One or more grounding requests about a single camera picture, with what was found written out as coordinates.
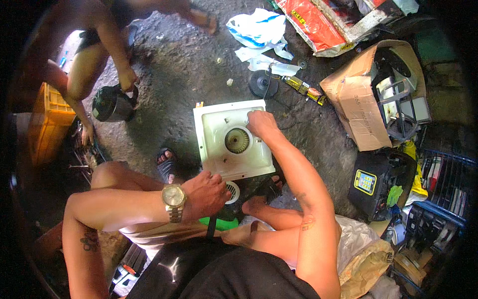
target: orange crate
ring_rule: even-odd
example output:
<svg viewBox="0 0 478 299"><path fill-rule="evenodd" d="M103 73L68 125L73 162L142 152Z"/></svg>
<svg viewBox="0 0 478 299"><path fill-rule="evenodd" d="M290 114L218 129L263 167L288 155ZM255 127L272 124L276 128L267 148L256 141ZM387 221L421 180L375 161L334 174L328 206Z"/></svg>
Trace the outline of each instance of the orange crate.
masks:
<svg viewBox="0 0 478 299"><path fill-rule="evenodd" d="M56 89L42 84L28 125L33 166L51 162L55 158L75 115Z"/></svg>

